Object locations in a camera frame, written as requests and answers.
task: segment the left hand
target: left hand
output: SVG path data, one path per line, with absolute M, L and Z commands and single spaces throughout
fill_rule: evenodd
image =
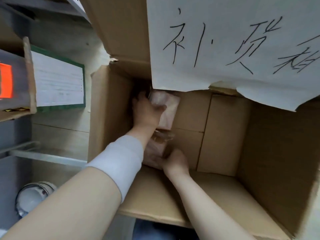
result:
M 140 92 L 138 98 L 132 100 L 134 127 L 156 129 L 166 106 L 155 106 L 146 97 L 146 92 Z

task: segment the white paper document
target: white paper document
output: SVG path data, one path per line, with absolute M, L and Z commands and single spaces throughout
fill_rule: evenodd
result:
M 320 0 L 147 0 L 152 84 L 295 111 L 320 95 Z
M 37 107 L 84 103 L 83 69 L 32 51 Z

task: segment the pink plastic wrapping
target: pink plastic wrapping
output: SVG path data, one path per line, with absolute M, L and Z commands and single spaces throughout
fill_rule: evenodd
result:
M 150 101 L 154 105 L 166 105 L 167 108 L 163 112 L 157 129 L 171 130 L 176 115 L 177 108 L 180 102 L 178 96 L 161 90 L 153 90 L 150 93 Z
M 160 160 L 166 149 L 167 142 L 171 140 L 173 136 L 171 132 L 160 132 L 156 130 L 146 145 L 142 164 L 156 169 L 162 169 Z

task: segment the open cardboard box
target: open cardboard box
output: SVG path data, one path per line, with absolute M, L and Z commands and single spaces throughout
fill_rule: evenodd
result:
M 90 161 L 130 129 L 131 90 L 137 78 L 151 78 L 151 68 L 146 0 L 81 2 L 118 59 L 92 78 Z M 194 180 L 257 239 L 299 237 L 319 185 L 320 103 L 294 113 L 219 88 L 180 96 L 171 143 L 187 155 Z M 190 227 L 171 183 L 146 166 L 119 213 Z
M 0 49 L 22 56 L 26 61 L 27 79 L 29 85 L 29 95 L 30 95 L 30 110 L 29 111 L 14 111 L 5 112 L 0 111 L 0 122 L 17 119 L 22 116 L 35 114 L 37 112 L 36 103 L 36 82 L 34 78 L 33 63 L 31 56 L 31 48 L 29 39 L 24 37 L 23 40 L 20 39 L 14 31 L 6 25 L 3 18 L 0 17 Z

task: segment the white sleeve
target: white sleeve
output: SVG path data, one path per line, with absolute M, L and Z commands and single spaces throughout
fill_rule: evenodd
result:
M 133 136 L 124 135 L 110 143 L 86 167 L 94 167 L 106 173 L 118 186 L 123 202 L 136 174 L 141 169 L 142 160 L 141 142 Z

